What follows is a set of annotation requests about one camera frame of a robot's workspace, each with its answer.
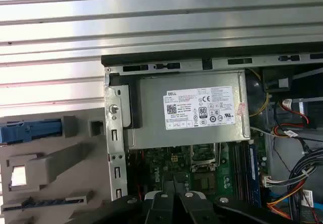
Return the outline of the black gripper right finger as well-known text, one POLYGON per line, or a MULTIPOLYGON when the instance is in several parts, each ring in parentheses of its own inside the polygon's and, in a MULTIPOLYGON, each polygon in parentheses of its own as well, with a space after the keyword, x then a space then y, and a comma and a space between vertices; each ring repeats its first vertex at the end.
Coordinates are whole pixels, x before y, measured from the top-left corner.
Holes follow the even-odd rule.
POLYGON ((188 190, 182 174, 176 174, 176 197, 185 211, 183 223, 294 223, 292 220, 240 200, 218 196, 210 201, 188 190))

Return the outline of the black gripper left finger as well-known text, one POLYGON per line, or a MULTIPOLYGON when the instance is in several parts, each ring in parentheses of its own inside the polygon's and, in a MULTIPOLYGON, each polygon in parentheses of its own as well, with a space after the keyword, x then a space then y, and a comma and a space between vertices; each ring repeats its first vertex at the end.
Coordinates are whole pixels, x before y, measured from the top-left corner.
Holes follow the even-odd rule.
POLYGON ((172 223, 175 178, 166 176, 160 191, 143 200, 128 195, 73 218, 73 223, 172 223))

